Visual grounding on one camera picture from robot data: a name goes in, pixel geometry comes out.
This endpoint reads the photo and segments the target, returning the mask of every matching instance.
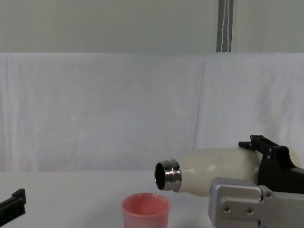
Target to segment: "white table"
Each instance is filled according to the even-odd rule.
[[[0,172],[0,200],[25,188],[26,214],[5,228],[122,228],[121,203],[157,192],[152,171]],[[171,201],[169,228],[212,228],[208,198],[161,192]]]

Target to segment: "pink cup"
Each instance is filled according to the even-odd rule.
[[[122,204],[124,228],[167,228],[170,202],[154,193],[138,193]]]

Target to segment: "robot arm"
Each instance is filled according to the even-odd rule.
[[[304,194],[275,192],[247,180],[215,178],[209,217],[216,228],[302,228]]]
[[[0,227],[25,214],[25,190],[19,189],[11,198],[0,203]]]

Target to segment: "white bottle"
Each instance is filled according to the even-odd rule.
[[[292,150],[290,158],[297,167],[301,167],[298,155]],[[210,183],[215,177],[246,179],[257,183],[261,159],[261,153],[243,148],[201,149],[180,160],[158,163],[155,181],[159,190],[209,196]]]

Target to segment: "white fabric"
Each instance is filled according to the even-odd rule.
[[[138,170],[263,134],[303,159],[304,54],[1,54],[0,169]]]
[[[200,56],[2,54],[0,62],[3,170],[151,170],[193,149]]]

